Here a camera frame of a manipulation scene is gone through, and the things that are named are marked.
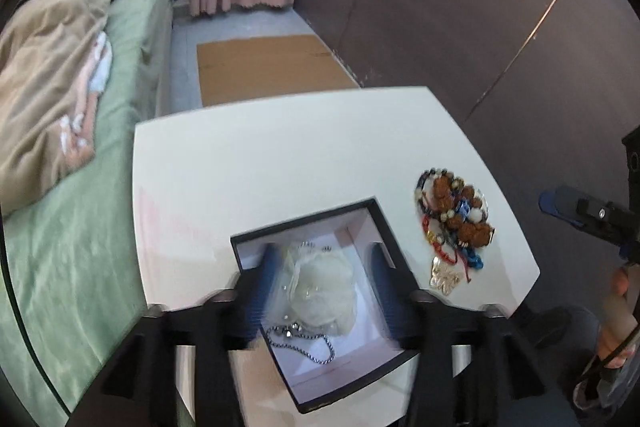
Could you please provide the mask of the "person's right hand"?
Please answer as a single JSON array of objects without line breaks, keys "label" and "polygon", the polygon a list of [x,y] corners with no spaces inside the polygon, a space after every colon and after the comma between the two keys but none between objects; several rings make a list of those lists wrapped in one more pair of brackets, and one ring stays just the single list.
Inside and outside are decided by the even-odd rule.
[{"label": "person's right hand", "polygon": [[607,369],[620,369],[639,347],[639,265],[618,269],[603,303],[598,357]]}]

